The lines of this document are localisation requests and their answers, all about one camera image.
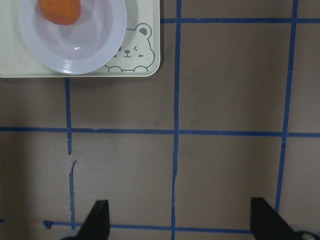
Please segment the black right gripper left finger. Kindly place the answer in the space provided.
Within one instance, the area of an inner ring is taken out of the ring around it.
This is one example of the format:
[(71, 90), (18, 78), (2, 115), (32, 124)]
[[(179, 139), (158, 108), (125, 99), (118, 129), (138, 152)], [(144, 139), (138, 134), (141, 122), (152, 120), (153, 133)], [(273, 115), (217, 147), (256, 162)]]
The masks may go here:
[(108, 200), (97, 200), (77, 233), (78, 240), (107, 240), (110, 235)]

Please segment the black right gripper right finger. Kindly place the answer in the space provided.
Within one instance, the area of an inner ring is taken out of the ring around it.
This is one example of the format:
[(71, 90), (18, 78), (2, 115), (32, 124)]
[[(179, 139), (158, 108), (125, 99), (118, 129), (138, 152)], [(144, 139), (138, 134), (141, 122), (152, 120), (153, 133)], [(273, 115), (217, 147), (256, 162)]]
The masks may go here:
[(250, 201), (250, 231), (256, 240), (293, 240), (295, 232), (262, 197)]

